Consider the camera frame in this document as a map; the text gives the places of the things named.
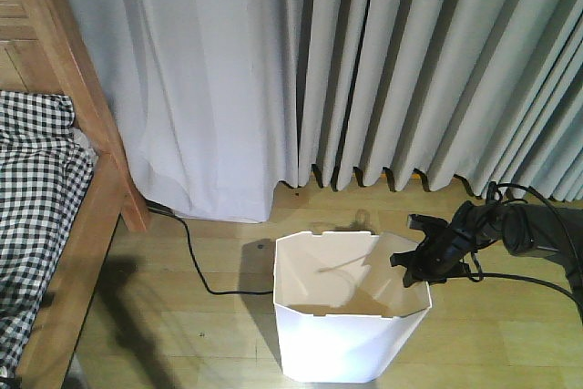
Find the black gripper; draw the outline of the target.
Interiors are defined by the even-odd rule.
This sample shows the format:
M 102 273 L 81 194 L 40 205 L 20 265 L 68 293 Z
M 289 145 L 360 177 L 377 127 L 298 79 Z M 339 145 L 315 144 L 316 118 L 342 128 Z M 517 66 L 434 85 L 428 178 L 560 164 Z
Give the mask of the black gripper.
M 465 230 L 446 227 L 425 234 L 415 251 L 395 252 L 390 256 L 392 267 L 412 267 L 403 277 L 403 286 L 426 282 L 444 284 L 446 279 L 465 272 L 461 260 L 475 248 L 476 238 Z

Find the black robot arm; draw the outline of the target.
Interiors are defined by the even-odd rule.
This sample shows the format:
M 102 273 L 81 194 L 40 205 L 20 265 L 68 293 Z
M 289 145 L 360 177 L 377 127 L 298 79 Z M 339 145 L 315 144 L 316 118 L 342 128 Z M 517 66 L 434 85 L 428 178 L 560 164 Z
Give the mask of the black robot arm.
M 464 202 L 450 221 L 411 214 L 407 226 L 424 233 L 412 251 L 396 252 L 392 266 L 405 268 L 403 286 L 467 278 L 531 282 L 567 296 L 582 311 L 582 211 L 524 202 Z M 477 253 L 500 241 L 516 257 L 532 257 L 563 267 L 569 288 L 514 274 L 483 271 Z

